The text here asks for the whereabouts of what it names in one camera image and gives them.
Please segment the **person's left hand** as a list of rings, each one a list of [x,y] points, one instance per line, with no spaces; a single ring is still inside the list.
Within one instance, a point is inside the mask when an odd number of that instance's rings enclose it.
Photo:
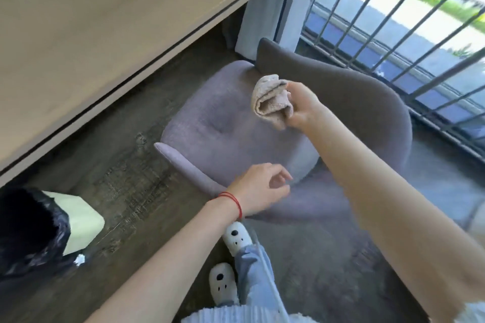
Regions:
[[[265,210],[265,188],[290,185],[293,177],[280,164],[263,163],[252,165],[245,173],[221,192],[220,197],[231,200],[237,209],[237,216],[242,219]]]

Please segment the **person's right hand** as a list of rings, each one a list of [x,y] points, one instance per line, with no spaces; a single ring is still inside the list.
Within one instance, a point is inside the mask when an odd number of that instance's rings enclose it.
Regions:
[[[320,102],[315,93],[303,83],[294,81],[288,81],[286,90],[293,106],[293,113],[288,114],[285,119],[288,126],[307,134],[319,124],[323,124],[324,118],[330,111]]]

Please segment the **beige cleaning cloth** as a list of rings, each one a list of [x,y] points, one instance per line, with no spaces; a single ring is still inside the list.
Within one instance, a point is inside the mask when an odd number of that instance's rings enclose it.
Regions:
[[[276,130],[286,129],[286,117],[293,113],[293,106],[286,90],[288,81],[277,74],[261,77],[255,84],[251,109],[255,115],[272,124]]]

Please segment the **person's right forearm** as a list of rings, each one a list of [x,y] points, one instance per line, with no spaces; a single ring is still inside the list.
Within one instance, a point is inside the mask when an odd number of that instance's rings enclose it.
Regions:
[[[434,321],[485,303],[485,249],[368,149],[322,104],[305,134],[352,210],[407,289]]]

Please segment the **person's left forearm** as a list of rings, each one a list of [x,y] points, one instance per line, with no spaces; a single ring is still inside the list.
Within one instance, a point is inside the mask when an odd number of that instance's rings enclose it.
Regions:
[[[228,198],[207,202],[84,323],[171,323],[210,252],[237,219]]]

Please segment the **grey upholstered chair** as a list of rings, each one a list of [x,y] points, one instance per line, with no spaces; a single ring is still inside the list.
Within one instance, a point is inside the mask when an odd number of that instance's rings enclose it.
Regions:
[[[290,195],[254,216],[260,220],[322,221],[349,213],[342,188],[308,138],[293,128],[277,130],[252,111],[255,84],[271,74],[305,84],[369,149],[402,171],[411,150],[412,124],[393,89],[267,38],[258,43],[255,63],[234,61],[209,78],[167,124],[155,149],[210,198],[251,165],[282,164],[293,177]]]

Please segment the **white slipper with black dots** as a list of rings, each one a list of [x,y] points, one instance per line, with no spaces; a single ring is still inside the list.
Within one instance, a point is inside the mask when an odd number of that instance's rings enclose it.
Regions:
[[[230,264],[219,263],[210,270],[209,288],[215,306],[239,305],[236,278]]]
[[[241,249],[254,244],[246,227],[239,221],[233,222],[226,228],[222,235],[222,239],[233,257],[235,257]]]

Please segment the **blue grey trousers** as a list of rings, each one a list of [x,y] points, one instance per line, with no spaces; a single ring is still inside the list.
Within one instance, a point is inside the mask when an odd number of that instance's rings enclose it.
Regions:
[[[274,272],[264,247],[250,245],[241,249],[234,257],[234,263],[239,303],[278,310],[278,301],[272,291]]]

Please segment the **grey curtain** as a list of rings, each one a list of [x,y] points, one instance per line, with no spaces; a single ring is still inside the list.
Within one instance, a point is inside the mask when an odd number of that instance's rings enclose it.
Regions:
[[[279,44],[293,0],[249,0],[222,23],[227,50],[254,61],[259,41],[267,38]]]

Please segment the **white ribbed shirt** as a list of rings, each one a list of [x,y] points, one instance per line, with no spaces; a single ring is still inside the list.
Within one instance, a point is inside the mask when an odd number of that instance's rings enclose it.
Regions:
[[[287,314],[285,309],[269,309],[254,305],[203,308],[180,323],[318,323],[300,313]]]

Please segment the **grey metal window railing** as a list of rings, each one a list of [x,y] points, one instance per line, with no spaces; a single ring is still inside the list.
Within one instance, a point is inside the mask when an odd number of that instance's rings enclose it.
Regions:
[[[301,39],[485,162],[485,0],[312,0]]]

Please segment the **pale green trash bin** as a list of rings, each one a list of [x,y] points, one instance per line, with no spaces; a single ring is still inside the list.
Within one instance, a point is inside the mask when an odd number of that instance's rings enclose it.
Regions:
[[[69,237],[62,256],[85,249],[102,231],[104,218],[79,196],[43,191],[68,217]]]

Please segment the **black trash bag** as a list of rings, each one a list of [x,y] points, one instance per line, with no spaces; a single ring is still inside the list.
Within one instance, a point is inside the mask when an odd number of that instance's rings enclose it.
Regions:
[[[0,283],[48,267],[72,264],[86,247],[74,247],[70,216],[53,196],[36,188],[0,190]]]

